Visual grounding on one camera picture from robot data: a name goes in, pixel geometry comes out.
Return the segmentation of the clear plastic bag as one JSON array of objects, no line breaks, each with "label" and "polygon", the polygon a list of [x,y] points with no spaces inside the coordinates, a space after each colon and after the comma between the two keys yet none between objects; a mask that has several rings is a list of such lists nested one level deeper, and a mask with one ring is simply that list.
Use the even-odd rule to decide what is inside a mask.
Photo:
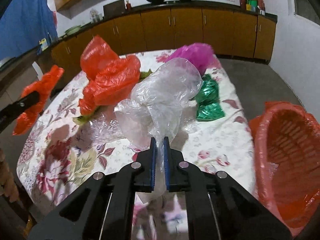
[{"label": "clear plastic bag", "polygon": [[41,80],[35,81],[25,87],[21,97],[28,100],[24,103],[23,112],[17,118],[12,135],[21,135],[33,126],[63,73],[63,68],[53,65],[50,71],[43,75]]},{"label": "clear plastic bag", "polygon": [[157,146],[155,189],[152,197],[165,192],[163,140],[172,141],[180,127],[184,106],[202,86],[197,68],[187,59],[174,58],[136,84],[128,99],[114,113],[131,144],[144,150],[155,139]]}]

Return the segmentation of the clear bubble wrap sheet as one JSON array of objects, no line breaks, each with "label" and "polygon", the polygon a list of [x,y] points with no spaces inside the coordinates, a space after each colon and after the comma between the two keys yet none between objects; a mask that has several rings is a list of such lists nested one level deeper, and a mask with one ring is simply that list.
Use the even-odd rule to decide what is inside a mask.
[{"label": "clear bubble wrap sheet", "polygon": [[113,112],[99,112],[95,114],[89,120],[87,126],[88,137],[95,144],[102,142],[109,143],[125,138]]}]

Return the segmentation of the large red plastic bag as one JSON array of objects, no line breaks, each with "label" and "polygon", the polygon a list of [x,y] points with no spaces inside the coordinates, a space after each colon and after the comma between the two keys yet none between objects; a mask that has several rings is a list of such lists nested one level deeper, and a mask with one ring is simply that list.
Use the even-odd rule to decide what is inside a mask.
[{"label": "large red plastic bag", "polygon": [[82,115],[127,98],[140,78],[139,58],[135,55],[120,58],[98,35],[84,49],[80,67],[88,79],[78,104]]}]

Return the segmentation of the red trash basket with liner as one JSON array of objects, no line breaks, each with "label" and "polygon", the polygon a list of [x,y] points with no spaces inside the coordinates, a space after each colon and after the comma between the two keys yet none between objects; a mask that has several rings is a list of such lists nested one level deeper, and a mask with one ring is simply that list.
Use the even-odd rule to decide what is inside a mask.
[{"label": "red trash basket with liner", "polygon": [[296,237],[319,206],[319,123],[299,105],[269,101],[249,127],[258,199]]}]

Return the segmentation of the lower wooden kitchen cabinets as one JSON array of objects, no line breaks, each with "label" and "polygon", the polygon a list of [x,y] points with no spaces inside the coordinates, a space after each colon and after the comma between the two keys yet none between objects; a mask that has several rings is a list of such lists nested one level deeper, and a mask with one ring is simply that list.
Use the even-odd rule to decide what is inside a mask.
[{"label": "lower wooden kitchen cabinets", "polygon": [[142,5],[116,18],[90,24],[56,42],[37,58],[43,72],[57,64],[65,70],[63,83],[80,72],[80,56],[95,36],[118,55],[177,49],[203,42],[218,57],[269,63],[278,18],[239,6],[208,1]]}]

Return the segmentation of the blue hanging cloth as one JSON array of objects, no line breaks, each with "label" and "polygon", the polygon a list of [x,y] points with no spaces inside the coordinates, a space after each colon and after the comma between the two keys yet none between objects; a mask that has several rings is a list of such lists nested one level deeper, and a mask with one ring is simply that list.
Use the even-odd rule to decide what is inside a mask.
[{"label": "blue hanging cloth", "polygon": [[12,0],[1,18],[1,59],[18,57],[42,39],[58,39],[54,13],[47,0]]}]

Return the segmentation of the green plastic bag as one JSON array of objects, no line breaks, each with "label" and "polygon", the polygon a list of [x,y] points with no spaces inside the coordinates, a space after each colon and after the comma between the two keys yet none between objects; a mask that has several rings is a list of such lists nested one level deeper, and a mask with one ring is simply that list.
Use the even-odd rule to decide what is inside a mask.
[{"label": "green plastic bag", "polygon": [[196,120],[214,121],[225,116],[220,106],[219,85],[209,74],[202,77],[202,87],[195,96],[197,102]]}]

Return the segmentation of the green bowl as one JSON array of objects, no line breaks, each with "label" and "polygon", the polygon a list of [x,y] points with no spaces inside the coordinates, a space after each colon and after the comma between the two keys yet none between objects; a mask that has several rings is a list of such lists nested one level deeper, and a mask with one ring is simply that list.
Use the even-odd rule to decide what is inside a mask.
[{"label": "green bowl", "polygon": [[74,33],[77,33],[80,29],[81,29],[81,25],[75,25],[75,26],[70,27],[69,29],[67,29],[67,30],[65,31],[65,34],[66,34],[67,36],[73,35]]}]

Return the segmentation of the magenta plastic bag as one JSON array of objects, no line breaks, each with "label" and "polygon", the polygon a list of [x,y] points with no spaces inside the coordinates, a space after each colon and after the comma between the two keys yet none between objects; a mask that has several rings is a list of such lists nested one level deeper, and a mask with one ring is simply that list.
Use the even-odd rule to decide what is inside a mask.
[{"label": "magenta plastic bag", "polygon": [[166,60],[183,58],[191,62],[203,76],[209,67],[219,66],[219,61],[211,45],[206,43],[193,43],[176,49]]}]

